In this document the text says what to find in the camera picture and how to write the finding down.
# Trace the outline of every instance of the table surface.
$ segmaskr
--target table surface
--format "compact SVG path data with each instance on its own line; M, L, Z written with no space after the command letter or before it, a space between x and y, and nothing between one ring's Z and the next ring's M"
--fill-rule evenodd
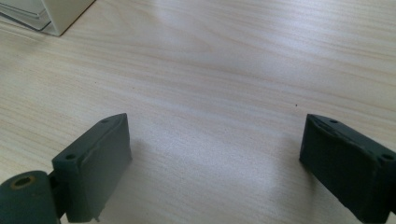
M1 182L50 172L94 123L127 113L134 161L101 223L359 223L300 145L313 113L396 149L395 11L101 0L61 37L1 23Z

